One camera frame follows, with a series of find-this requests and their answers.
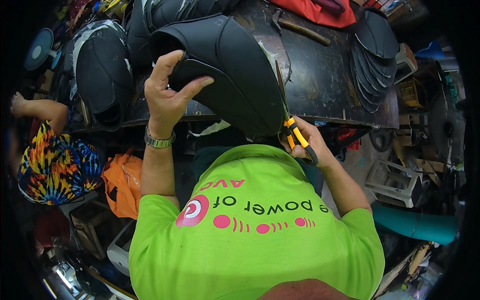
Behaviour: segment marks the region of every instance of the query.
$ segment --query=green t-shirt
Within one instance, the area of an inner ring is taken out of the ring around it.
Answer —
[[[256,299],[306,278],[369,299],[384,264],[370,212],[338,220],[300,165],[266,145],[222,154],[182,212],[162,196],[144,196],[129,257],[140,300]]]

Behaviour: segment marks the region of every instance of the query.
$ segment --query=dark work table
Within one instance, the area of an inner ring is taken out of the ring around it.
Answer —
[[[347,29],[340,32],[319,26],[284,10],[282,18],[290,19],[329,38],[330,45],[324,46],[287,29],[283,29],[280,36],[272,26],[272,15],[276,7],[262,0],[243,0],[230,15],[257,41],[261,41],[268,51],[280,54],[278,60],[284,81],[291,70],[285,89],[292,115],[302,116],[310,121],[398,128],[395,86],[391,87],[386,101],[377,112],[371,114],[361,106],[349,70]],[[136,93],[127,109],[123,127],[148,123],[150,113],[143,86],[151,70],[134,70]],[[191,100],[181,121],[217,119],[209,108]],[[70,128],[72,132],[102,130],[96,126],[95,120],[92,120],[92,124],[87,128],[83,121],[72,120]]]

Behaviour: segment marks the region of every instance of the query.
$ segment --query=pink dot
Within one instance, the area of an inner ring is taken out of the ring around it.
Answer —
[[[227,228],[230,225],[230,218],[226,215],[218,215],[213,219],[213,225],[220,229]]]
[[[305,220],[302,219],[302,218],[296,218],[296,219],[295,219],[295,224],[297,224],[297,226],[302,227],[302,226],[305,225]]]
[[[257,232],[260,234],[265,234],[270,230],[270,226],[267,224],[260,224],[257,226]]]

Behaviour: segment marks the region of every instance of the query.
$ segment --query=wristwatch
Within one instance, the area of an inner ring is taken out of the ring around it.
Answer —
[[[152,146],[153,148],[167,148],[175,141],[175,132],[172,130],[172,136],[167,140],[158,140],[153,138],[149,131],[148,125],[145,127],[145,144]]]

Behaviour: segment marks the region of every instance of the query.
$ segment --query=wooden hammer handle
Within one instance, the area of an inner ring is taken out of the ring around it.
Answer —
[[[281,27],[286,28],[286,29],[291,29],[293,31],[298,32],[299,34],[309,37],[317,42],[320,42],[324,44],[325,46],[328,46],[330,44],[330,40],[324,36],[321,36],[320,34],[314,32],[313,30],[310,30],[308,28],[299,26],[298,24],[295,24],[289,20],[285,19],[278,19],[278,24],[280,24]]]

